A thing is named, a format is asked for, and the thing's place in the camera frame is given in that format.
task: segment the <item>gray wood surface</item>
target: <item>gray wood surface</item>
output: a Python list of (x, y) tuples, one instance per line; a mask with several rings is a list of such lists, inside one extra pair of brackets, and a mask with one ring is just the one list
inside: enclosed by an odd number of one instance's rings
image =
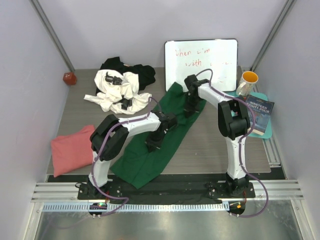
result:
[[(144, 92), (151, 93), (156, 100), (165, 94), (165, 70), (156, 68), (156, 81), (146, 87)], [(94, 77), (97, 69), (83, 69), (75, 72), (77, 83), (71, 86), (60, 122), (58, 136), (70, 135), (80, 131), (86, 125), (97, 127), (112, 112), (103, 112), (99, 105), (84, 100), (85, 94), (95, 95)], [(128, 118), (147, 113), (145, 108), (135, 115), (117, 114), (117, 117)], [(123, 153), (113, 160), (115, 162)], [(252, 173), (269, 173), (270, 167), (263, 142), (260, 138), (248, 137), (245, 145), (247, 169)], [(218, 129), (217, 110), (206, 104), (197, 121), (190, 128), (179, 149), (166, 166), (163, 174), (204, 174), (225, 173), (228, 168), (227, 145)], [(52, 159), (47, 173), (53, 174)], [(77, 169), (69, 174), (89, 174), (90, 166)]]

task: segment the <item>book cover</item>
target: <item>book cover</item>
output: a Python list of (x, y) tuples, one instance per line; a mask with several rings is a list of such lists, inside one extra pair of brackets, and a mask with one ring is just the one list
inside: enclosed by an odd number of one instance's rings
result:
[[(259, 135), (263, 135), (266, 132), (266, 128), (270, 119), (274, 102), (262, 100), (258, 97), (248, 95), (245, 101), (254, 112), (255, 115), (255, 126), (253, 132)], [(250, 124), (253, 125), (253, 117), (251, 112), (248, 110)]]

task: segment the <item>mug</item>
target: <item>mug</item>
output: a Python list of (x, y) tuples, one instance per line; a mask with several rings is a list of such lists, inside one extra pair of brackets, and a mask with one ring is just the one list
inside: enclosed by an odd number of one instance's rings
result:
[(247, 96), (253, 90), (255, 84), (258, 82), (258, 75), (253, 71), (245, 71), (240, 79), (239, 86), (236, 89), (237, 95)]

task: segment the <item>red cloth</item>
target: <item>red cloth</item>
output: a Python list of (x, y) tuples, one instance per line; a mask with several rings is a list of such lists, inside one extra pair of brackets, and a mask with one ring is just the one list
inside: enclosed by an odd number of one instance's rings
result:
[(88, 125), (77, 133), (58, 136), (51, 141), (54, 177), (92, 164), (90, 136), (94, 131), (95, 127)]

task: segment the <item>green towel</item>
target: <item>green towel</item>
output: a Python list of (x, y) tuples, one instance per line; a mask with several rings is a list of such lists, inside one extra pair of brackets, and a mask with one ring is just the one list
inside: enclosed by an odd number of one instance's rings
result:
[(206, 101), (203, 100), (199, 105), (199, 112), (185, 118), (185, 102), (186, 93), (183, 93), (182, 86), (175, 82), (159, 103), (165, 114), (174, 113), (176, 115), (177, 127), (168, 131), (161, 149), (153, 152), (148, 152), (145, 144), (149, 132), (134, 136), (125, 148), (123, 156), (111, 167), (112, 172), (137, 189), (161, 174), (206, 104)]

